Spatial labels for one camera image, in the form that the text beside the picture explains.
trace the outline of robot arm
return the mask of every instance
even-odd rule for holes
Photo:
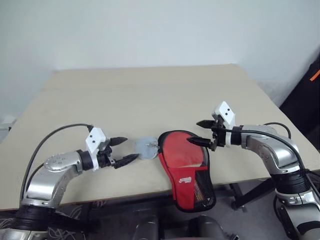
[[[100,128],[94,127],[85,140],[86,151],[77,150],[49,157],[31,175],[21,206],[4,239],[44,240],[48,237],[47,228],[51,224],[58,222],[65,227],[63,216],[55,213],[55,210],[68,183],[83,171],[95,171],[106,166],[117,169],[131,163],[138,154],[130,154],[120,160],[112,157],[111,147],[126,140],[125,137],[107,138]]]
[[[304,169],[301,169],[297,155],[288,147],[298,152],[294,142],[277,134],[268,125],[235,126],[235,114],[226,102],[221,103],[212,116],[215,120],[202,120],[197,125],[211,129],[214,141],[201,137],[191,137],[188,141],[212,151],[217,146],[238,145],[259,155],[273,180],[277,198],[282,203],[278,212],[288,237],[320,240],[319,195],[312,188]]]
[[[85,140],[87,151],[72,151],[49,157],[30,179],[23,205],[57,208],[67,184],[83,171],[93,171],[112,166],[119,168],[132,162],[138,154],[130,154],[121,160],[112,157],[112,146],[126,141],[125,137],[107,138],[100,128],[94,127]]]

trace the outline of printed logo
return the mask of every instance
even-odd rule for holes
[[[191,183],[192,177],[188,176],[188,177],[183,177],[179,179],[179,183],[185,183],[185,184],[189,184]]]

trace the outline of beige table top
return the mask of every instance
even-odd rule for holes
[[[114,147],[114,157],[134,152],[134,141],[170,130],[188,130],[205,138],[211,131],[196,125],[211,119],[227,101],[237,125],[280,122],[292,132],[305,166],[320,169],[317,150],[268,96],[237,65],[65,70],[53,74],[0,144],[0,209],[17,208],[27,163],[52,130],[71,123],[94,124],[110,137],[129,138]],[[276,128],[280,134],[285,130]],[[85,127],[55,134],[41,148],[33,169],[46,158],[85,149]],[[262,160],[239,146],[210,152],[213,184],[268,177]],[[62,203],[154,193],[171,189],[158,158],[138,159],[113,169],[87,171],[68,185]]]

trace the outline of floor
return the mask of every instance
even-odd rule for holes
[[[240,183],[241,190],[254,188],[260,181]],[[180,222],[205,214],[216,219],[224,231],[237,234],[241,240],[285,240],[288,239],[282,225],[273,210],[274,193],[270,193],[256,202],[246,205],[247,212],[241,209],[234,211],[230,207],[231,198],[218,199],[216,205],[209,211],[201,213],[184,213],[175,206],[163,207],[155,210],[126,212],[101,219],[101,230],[91,234],[89,240],[131,240],[139,220],[158,214],[165,223]],[[184,229],[166,231],[165,237],[186,237]]]

